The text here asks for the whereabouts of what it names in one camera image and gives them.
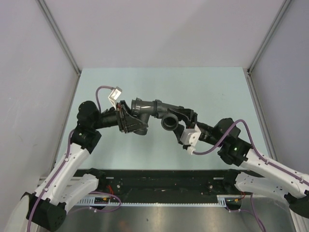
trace light blue table surface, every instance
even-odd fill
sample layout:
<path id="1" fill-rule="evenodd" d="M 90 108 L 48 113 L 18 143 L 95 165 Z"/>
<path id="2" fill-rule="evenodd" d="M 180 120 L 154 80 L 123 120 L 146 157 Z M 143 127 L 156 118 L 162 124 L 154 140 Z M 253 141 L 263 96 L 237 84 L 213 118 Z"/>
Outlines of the light blue table surface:
<path id="1" fill-rule="evenodd" d="M 257 148 L 267 155 L 267 149 L 254 110 L 247 82 L 241 67 L 231 68 L 100 68 L 83 69 L 64 137 L 58 153 L 60 159 L 66 150 L 69 132 L 76 126 L 78 106 L 90 100 L 96 102 L 95 92 L 101 85 L 119 86 L 123 93 L 119 100 L 139 97 L 145 101 L 182 105 L 198 113 L 198 120 L 214 126 L 220 119 L 244 119 L 252 132 Z M 102 89 L 99 98 L 102 109 L 110 108 L 107 97 L 110 90 Z M 240 137 L 248 141 L 243 125 Z M 160 119 L 149 120 L 146 136 L 121 133 L 118 127 L 99 130 L 102 138 L 90 157 L 80 168 L 98 169 L 229 169 L 217 155 L 217 150 L 204 156 L 188 155 L 177 144 L 171 131 L 161 127 Z M 197 151 L 211 148 L 203 142 Z"/>

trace purple cable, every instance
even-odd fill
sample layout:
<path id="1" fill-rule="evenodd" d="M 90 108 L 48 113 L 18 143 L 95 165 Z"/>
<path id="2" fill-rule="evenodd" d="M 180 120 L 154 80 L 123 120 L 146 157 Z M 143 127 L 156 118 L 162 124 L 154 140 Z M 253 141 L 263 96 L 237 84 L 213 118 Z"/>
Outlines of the purple cable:
<path id="1" fill-rule="evenodd" d="M 97 99 L 97 103 L 98 103 L 98 110 L 100 111 L 100 113 L 101 113 L 101 105 L 100 105 L 100 101 L 98 99 L 98 91 L 100 89 L 102 89 L 102 88 L 107 88 L 107 89 L 113 90 L 114 87 L 111 87 L 111 86 L 100 86 L 99 88 L 97 88 L 97 90 L 96 90 L 96 99 Z"/>
<path id="2" fill-rule="evenodd" d="M 246 210 L 246 209 L 240 209 L 240 210 L 230 210 L 228 208 L 228 206 L 226 206 L 226 209 L 231 212 L 231 213 L 239 213 L 239 212 L 244 212 L 244 213 L 248 213 L 248 214 L 251 214 L 252 216 L 255 217 L 255 215 L 250 212 L 249 210 Z M 264 224 L 262 223 L 261 219 L 259 219 L 257 216 L 255 217 L 256 221 L 257 221 L 257 224 L 259 225 L 260 229 L 263 231 L 263 232 L 266 232 L 266 228 L 264 226 Z"/>
<path id="3" fill-rule="evenodd" d="M 74 210 L 74 211 L 69 211 L 68 214 L 73 214 L 73 213 L 76 213 L 76 212 L 81 211 L 81 210 L 84 210 L 84 209 L 93 209 L 93 210 L 97 210 L 97 211 L 103 212 L 103 213 L 110 213 L 110 212 L 113 212 L 113 211 L 119 209 L 120 206 L 121 206 L 121 204 L 122 204 L 122 202 L 121 202 L 121 200 L 120 200 L 119 197 L 117 197 L 117 196 L 115 196 L 115 195 L 113 195 L 113 194 L 110 194 L 110 193 L 94 191 L 94 192 L 91 192 L 91 194 L 104 194 L 104 195 L 108 195 L 108 196 L 110 196 L 110 197 L 114 197 L 114 198 L 117 199 L 117 201 L 119 202 L 119 205 L 117 205 L 116 208 L 110 209 L 110 210 L 102 210 L 102 209 L 94 209 L 94 208 L 89 208 L 89 207 L 82 207 L 82 208 L 76 209 L 76 210 Z"/>
<path id="4" fill-rule="evenodd" d="M 71 145 L 71 137 L 72 137 L 72 134 L 73 134 L 74 130 L 71 130 L 71 132 L 69 133 L 69 139 L 68 139 L 68 147 L 67 147 L 67 153 L 66 153 L 66 156 L 65 158 L 69 157 L 70 155 L 70 145 Z M 61 169 L 63 168 L 63 166 L 65 165 L 65 161 L 63 160 L 61 165 L 59 166 L 59 168 L 57 169 L 57 171 L 55 171 L 54 175 L 52 176 L 52 178 L 50 178 L 50 180 L 47 182 L 47 184 L 45 185 L 45 188 L 49 188 L 49 186 L 52 184 L 52 182 L 54 181 L 54 179 L 56 178 L 56 176 L 59 174 L 59 172 L 61 171 Z M 31 222 L 32 222 L 32 219 L 33 219 L 33 215 L 34 215 L 34 212 L 36 210 L 36 208 L 38 207 L 38 204 L 40 202 L 40 199 L 43 197 L 44 193 L 46 193 L 47 191 L 45 191 L 45 188 L 42 190 L 42 192 L 40 193 L 40 195 L 38 196 L 37 200 L 35 201 L 34 203 L 34 206 L 30 212 L 30 215 L 29 215 L 29 220 L 28 220 L 28 224 L 27 224 L 27 232 L 30 232 L 30 228 L 31 228 Z"/>
<path id="5" fill-rule="evenodd" d="M 220 146 L 220 144 L 221 144 L 222 141 L 226 138 L 226 136 L 230 133 L 230 131 L 231 131 L 238 123 L 240 123 L 240 122 L 242 122 L 242 123 L 244 124 L 245 128 L 246 128 L 246 131 L 247 131 L 248 136 L 249 136 L 249 140 L 250 140 L 250 142 L 251 142 L 252 148 L 253 148 L 253 150 L 255 151 L 256 155 L 257 155 L 262 161 L 267 162 L 267 159 L 264 158 L 264 157 L 258 152 L 258 150 L 256 149 L 256 147 L 255 147 L 255 145 L 254 145 L 254 142 L 253 142 L 253 139 L 252 139 L 252 136 L 251 136 L 251 133 L 250 133 L 250 130 L 249 130 L 249 127 L 248 127 L 247 123 L 246 123 L 243 119 L 238 119 L 237 121 L 235 121 L 235 122 L 227 129 L 227 131 L 224 133 L 224 135 L 221 137 L 221 139 L 216 143 L 216 145 L 213 146 L 211 149 L 209 149 L 208 151 L 204 151 L 204 152 L 195 152 L 195 151 L 194 151 L 193 154 L 195 154 L 195 155 L 206 155 L 206 154 L 208 154 L 208 153 L 214 151 L 218 146 Z M 284 173 L 286 173 L 286 174 L 288 174 L 288 175 L 294 177 L 296 180 L 299 180 L 299 181 L 302 180 L 301 177 L 295 175 L 294 173 L 292 173 L 292 172 L 290 172 L 290 171 L 288 171 L 288 170 L 285 170 L 284 168 L 282 168 L 282 167 L 276 165 L 275 163 L 268 162 L 268 164 L 271 165 L 271 166 L 273 166 L 273 167 L 275 167 L 275 168 L 277 168 L 277 169 L 279 169 L 279 170 L 281 170 L 282 172 L 284 172 Z M 308 182 L 308 181 L 303 180 L 303 183 L 305 183 L 306 185 L 309 186 L 309 182 Z"/>
<path id="6" fill-rule="evenodd" d="M 253 204 L 253 193 L 251 193 L 250 202 L 251 202 L 251 207 L 252 207 L 252 210 L 253 210 L 253 215 L 255 217 L 255 220 L 257 221 L 257 224 L 259 224 L 259 227 L 261 228 L 261 230 L 265 232 L 266 231 L 265 227 L 264 227 L 263 223 L 260 221 L 260 219 L 258 218 L 257 213 L 255 211 L 255 207 L 254 207 L 254 204 Z"/>

